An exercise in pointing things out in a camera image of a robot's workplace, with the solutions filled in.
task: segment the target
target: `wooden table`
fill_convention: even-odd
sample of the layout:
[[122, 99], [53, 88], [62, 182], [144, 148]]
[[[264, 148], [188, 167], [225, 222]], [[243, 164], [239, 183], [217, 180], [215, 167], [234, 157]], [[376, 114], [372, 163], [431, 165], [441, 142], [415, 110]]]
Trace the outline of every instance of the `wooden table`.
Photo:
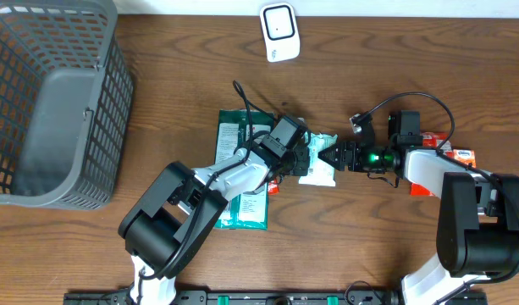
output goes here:
[[[136, 95], [113, 202], [94, 212], [0, 207], [0, 304], [61, 304], [68, 291], [127, 286], [133, 267], [117, 234], [162, 168], [213, 162], [219, 109], [257, 105], [351, 137], [348, 119], [384, 98], [425, 91], [456, 117], [455, 146], [478, 166], [519, 175], [519, 20], [299, 18], [301, 55], [266, 60], [259, 18], [121, 16], [118, 39]], [[412, 97], [374, 115], [419, 110], [423, 130], [448, 130], [443, 110]], [[439, 200], [410, 197], [365, 175], [335, 188], [288, 179], [271, 197], [268, 231], [215, 230], [179, 276], [212, 290], [343, 290], [394, 286], [435, 253]], [[483, 287], [490, 304], [519, 304], [519, 275]]]

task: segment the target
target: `white wall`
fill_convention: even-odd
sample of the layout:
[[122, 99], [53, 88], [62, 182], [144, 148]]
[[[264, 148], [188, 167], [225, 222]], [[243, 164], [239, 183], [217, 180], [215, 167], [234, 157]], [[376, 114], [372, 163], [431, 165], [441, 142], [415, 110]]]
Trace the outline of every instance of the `white wall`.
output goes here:
[[[280, 1], [114, 0], [121, 14], [258, 15]], [[300, 16], [519, 18], [519, 0], [289, 0]]]

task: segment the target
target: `green package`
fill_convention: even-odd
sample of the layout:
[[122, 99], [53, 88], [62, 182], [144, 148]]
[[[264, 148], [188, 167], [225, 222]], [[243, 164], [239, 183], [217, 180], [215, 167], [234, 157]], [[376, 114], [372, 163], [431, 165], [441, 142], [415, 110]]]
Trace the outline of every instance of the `green package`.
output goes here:
[[[273, 128], [273, 120], [258, 111], [251, 112], [253, 133]], [[245, 110], [220, 110], [215, 163], [233, 156], [235, 149], [250, 136]], [[235, 197], [219, 216], [215, 228], [266, 230], [268, 211], [267, 185], [260, 186], [257, 194]]]

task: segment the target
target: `basket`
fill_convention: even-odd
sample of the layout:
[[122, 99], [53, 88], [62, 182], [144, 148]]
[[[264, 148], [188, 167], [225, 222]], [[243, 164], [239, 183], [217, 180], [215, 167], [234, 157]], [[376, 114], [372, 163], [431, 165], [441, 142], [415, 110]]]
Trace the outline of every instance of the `basket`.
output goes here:
[[117, 17], [110, 0], [0, 0], [0, 204], [109, 202], [133, 93]]

